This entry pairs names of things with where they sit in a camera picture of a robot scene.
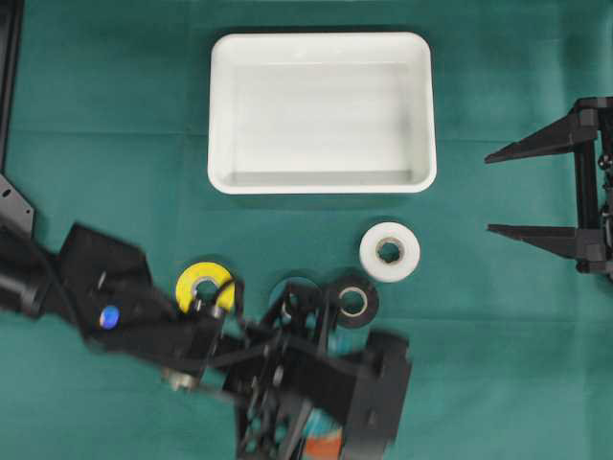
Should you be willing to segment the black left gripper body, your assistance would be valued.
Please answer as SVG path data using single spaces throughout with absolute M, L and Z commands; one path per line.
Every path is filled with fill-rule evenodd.
M 224 375 L 238 426 L 305 426 L 320 410 L 340 426 L 369 424 L 369 349 L 343 353 L 288 333 L 222 335 L 210 367 Z

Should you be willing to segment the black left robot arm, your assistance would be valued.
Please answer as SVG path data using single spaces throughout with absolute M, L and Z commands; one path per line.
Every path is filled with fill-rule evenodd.
M 367 401 L 372 350 L 329 350 L 341 322 L 329 291 L 288 283 L 261 320 L 244 315 L 243 282 L 226 275 L 204 297 L 172 299 L 152 281 L 137 247 L 74 225 L 60 251 L 1 225 L 1 306 L 31 318 L 54 314 L 88 345 L 161 366 L 178 389 L 201 389 L 209 370 L 237 423 L 240 459 L 298 459 L 315 411 L 339 426 L 339 454 L 356 455 L 376 429 Z

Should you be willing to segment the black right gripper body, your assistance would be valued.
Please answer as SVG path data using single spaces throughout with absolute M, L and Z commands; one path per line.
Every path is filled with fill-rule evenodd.
M 578 228 L 577 270 L 612 277 L 612 99 L 576 101 L 573 154 Z

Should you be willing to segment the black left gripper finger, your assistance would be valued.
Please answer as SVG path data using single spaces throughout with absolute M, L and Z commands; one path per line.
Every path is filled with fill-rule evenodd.
M 236 459 L 302 459 L 312 411 L 311 402 L 295 397 L 236 405 Z
M 269 309 L 263 318 L 248 326 L 248 340 L 257 344 L 288 335 L 327 350 L 334 321 L 322 287 L 314 282 L 279 282 L 272 289 Z

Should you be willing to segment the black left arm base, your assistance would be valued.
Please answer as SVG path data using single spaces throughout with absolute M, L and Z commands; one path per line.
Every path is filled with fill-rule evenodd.
M 34 229 L 34 207 L 5 174 L 24 5 L 21 0 L 1 2 L 1 220 L 30 238 Z

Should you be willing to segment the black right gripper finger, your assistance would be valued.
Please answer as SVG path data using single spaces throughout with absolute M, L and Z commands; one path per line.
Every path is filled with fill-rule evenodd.
M 577 230 L 574 227 L 521 226 L 489 224 L 487 230 L 503 237 L 524 242 L 559 257 L 576 260 Z
M 487 155 L 485 163 L 568 153 L 574 146 L 574 132 L 578 127 L 578 115 L 568 114 L 528 137 Z

